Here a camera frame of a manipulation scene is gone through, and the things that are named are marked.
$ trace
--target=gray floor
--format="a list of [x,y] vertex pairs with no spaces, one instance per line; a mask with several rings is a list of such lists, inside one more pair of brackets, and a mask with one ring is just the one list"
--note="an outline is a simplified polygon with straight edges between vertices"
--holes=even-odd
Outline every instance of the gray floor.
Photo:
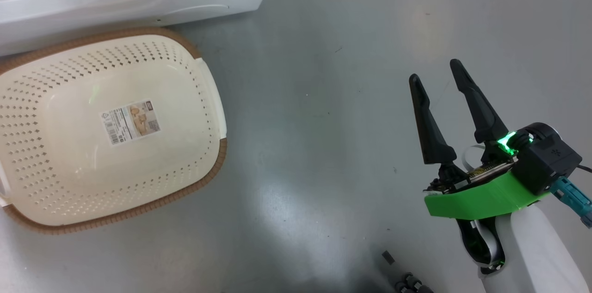
[[[459,58],[508,127],[554,125],[592,162],[591,0],[264,0],[175,26],[201,49],[228,120],[207,188],[68,236],[0,215],[0,291],[387,292],[410,270],[438,292],[480,292],[452,220],[430,217],[407,79],[461,153],[474,143],[448,60]],[[588,194],[590,176],[574,181]],[[592,280],[592,235],[543,210]],[[385,266],[389,250],[397,263]]]

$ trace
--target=laundry basket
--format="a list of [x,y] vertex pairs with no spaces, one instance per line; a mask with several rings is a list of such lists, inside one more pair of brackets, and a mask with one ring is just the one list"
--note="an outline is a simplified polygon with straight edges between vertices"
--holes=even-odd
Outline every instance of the laundry basket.
[[208,66],[162,28],[108,32],[0,66],[0,202],[45,234],[155,209],[203,187],[226,156]]

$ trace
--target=cable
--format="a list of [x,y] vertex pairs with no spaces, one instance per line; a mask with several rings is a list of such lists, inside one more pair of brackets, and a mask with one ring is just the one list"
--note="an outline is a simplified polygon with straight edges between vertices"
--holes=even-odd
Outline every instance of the cable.
[[588,173],[592,173],[592,168],[590,168],[590,167],[586,167],[584,165],[578,165],[578,168],[583,171],[587,171]]
[[484,145],[480,145],[480,144],[471,145],[471,146],[465,148],[465,150],[463,151],[462,156],[461,156],[461,161],[462,161],[462,165],[465,166],[465,169],[467,171],[472,171],[472,170],[475,169],[475,167],[471,166],[471,164],[469,164],[469,162],[467,161],[467,152],[472,147],[480,148],[482,150],[485,150],[485,146]]

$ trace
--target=sticker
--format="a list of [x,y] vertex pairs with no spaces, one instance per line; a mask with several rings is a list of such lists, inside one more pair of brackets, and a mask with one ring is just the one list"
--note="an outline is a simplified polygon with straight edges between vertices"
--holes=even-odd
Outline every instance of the sticker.
[[101,121],[112,146],[160,131],[156,112],[150,100],[103,112]]

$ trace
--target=white cable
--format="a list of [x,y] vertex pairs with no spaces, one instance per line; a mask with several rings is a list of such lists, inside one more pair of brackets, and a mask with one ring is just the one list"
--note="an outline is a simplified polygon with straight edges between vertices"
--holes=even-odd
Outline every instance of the white cable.
[[472,145],[472,146],[465,148],[465,150],[463,151],[462,156],[461,156],[461,161],[462,161],[462,165],[465,167],[465,169],[467,171],[472,171],[475,169],[475,167],[469,165],[469,163],[467,162],[467,151],[469,150],[469,148],[472,148],[472,147],[481,148],[482,150],[485,150],[485,146],[479,145],[479,144]]

